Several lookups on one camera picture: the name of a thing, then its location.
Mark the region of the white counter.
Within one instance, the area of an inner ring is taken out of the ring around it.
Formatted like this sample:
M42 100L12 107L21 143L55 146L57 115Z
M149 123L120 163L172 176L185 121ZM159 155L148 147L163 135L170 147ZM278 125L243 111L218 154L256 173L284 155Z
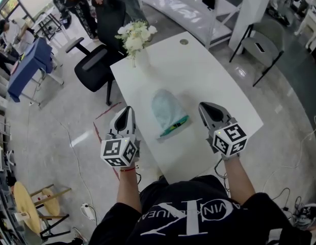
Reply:
M313 30L313 35L305 45L305 48L307 50L313 52L316 48L316 15L313 13L311 9L307 11L306 16L304 17L298 29L294 32L294 35L300 35L305 27L309 27Z

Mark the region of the light blue fabric pouch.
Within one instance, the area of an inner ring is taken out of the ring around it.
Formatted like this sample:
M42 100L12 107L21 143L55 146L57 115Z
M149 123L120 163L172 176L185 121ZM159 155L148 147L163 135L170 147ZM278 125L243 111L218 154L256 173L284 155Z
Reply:
M153 115L161 127L158 138L172 133L189 119L178 99L165 89L159 89L151 102Z

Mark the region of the person's right forearm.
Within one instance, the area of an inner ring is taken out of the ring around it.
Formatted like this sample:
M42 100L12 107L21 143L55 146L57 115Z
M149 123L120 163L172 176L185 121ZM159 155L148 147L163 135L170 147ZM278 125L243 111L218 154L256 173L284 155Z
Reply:
M255 194L254 187L244 170L240 158L224 161L228 176L231 198L240 204L244 204Z

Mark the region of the white flower bouquet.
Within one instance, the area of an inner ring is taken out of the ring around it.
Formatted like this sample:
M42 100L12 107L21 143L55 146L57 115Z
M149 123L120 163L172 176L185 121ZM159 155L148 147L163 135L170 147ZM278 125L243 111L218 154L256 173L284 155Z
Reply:
M130 22L120 27L117 31L115 38L122 41L122 47L126 50L127 57L131 60L133 68L135 68L136 52L147 48L156 33L157 29L155 26L141 20Z

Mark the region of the person's black printed t-shirt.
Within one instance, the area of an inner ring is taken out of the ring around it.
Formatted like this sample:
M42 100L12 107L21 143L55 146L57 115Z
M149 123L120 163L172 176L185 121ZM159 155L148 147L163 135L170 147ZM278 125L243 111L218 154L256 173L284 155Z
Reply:
M310 245L312 234L293 227L265 193L240 204L212 175L140 194L142 211L116 203L89 245Z

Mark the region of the cluttered storage shelf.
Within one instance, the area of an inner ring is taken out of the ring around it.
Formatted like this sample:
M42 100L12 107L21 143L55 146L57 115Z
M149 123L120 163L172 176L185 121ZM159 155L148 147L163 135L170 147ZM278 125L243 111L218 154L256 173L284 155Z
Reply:
M10 125L6 122L5 112L0 110L0 245L25 245L24 227L16 220L16 204L13 187L16 182L14 175L14 151L8 149Z

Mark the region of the round wooden stool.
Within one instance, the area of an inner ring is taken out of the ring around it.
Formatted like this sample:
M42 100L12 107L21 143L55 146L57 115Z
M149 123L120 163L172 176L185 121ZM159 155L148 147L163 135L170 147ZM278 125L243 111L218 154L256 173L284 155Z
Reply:
M49 213L49 216L41 216L43 219L61 219L64 215L61 214L61 207L59 204L59 197L63 194L72 191L70 187L66 187L62 191L53 192L53 184L47 185L30 194L31 197L36 197L37 200L34 202L37 209L44 207Z

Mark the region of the white power strip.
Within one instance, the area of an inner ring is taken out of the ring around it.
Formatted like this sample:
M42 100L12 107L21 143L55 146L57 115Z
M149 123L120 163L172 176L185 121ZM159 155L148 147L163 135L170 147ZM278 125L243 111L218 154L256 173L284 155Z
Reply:
M89 206L89 204L83 203L81 205L81 212L89 220L91 220L91 221L95 221L96 220L96 216L95 216L94 210L92 209L91 206Z

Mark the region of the black metal frame stand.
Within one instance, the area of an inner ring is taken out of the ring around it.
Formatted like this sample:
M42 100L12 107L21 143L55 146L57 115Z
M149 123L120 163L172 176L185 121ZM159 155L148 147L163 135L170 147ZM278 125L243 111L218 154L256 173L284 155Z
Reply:
M59 23L52 13L46 14L45 12L42 12L38 16L35 24L39 28L37 34L40 32L41 35L48 41L51 41L56 33L62 31L62 24Z

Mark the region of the black office chair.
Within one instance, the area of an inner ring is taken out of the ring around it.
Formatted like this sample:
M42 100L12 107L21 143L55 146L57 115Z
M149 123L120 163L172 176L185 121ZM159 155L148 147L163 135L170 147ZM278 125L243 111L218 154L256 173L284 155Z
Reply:
M120 0L103 0L102 4L92 0L92 5L98 16L98 38L102 44L89 51L81 45L84 38L80 37L71 42L65 52L69 53L77 48L85 54L75 66L74 72L79 81L92 92L107 85L106 104L110 106L111 88L115 79L110 66L126 57L122 42L115 38L120 27L124 26L126 8L125 3Z

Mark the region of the person's left forearm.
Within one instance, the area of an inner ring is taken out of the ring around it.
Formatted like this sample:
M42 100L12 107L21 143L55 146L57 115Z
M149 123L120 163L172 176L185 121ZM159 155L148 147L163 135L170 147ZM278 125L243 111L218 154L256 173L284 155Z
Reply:
M121 168L119 179L117 203L126 204L141 213L136 166L132 164L130 167Z

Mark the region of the grey chair with black legs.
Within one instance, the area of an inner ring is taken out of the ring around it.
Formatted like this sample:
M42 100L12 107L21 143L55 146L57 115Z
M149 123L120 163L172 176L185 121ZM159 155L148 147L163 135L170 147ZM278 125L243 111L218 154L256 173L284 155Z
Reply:
M240 47L258 60L265 70L253 84L256 86L283 55L285 51L284 35L283 26L275 20L266 19L252 23L248 25L229 61L233 60Z

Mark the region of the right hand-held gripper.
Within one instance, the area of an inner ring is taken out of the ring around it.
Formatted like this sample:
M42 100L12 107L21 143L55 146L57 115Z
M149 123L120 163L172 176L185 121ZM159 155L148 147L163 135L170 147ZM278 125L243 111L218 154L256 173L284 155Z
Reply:
M209 129L207 141L214 153L230 156L245 149L248 136L238 122L233 123L233 117L224 107L201 102L198 109L204 125Z

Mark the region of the glass window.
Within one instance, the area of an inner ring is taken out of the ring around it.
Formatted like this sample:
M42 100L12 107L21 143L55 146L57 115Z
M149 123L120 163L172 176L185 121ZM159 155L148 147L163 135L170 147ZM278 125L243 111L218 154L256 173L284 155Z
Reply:
M29 11L22 4L21 0L0 0L0 16L2 19L9 19L9 17L17 10L22 10L22 18L35 22Z

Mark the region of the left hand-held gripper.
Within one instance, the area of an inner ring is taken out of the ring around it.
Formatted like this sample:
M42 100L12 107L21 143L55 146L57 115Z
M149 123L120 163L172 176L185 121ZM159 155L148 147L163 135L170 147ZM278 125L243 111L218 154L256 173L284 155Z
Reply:
M140 158L140 141L135 135L135 112L127 106L115 114L101 141L100 157L112 168L127 168Z

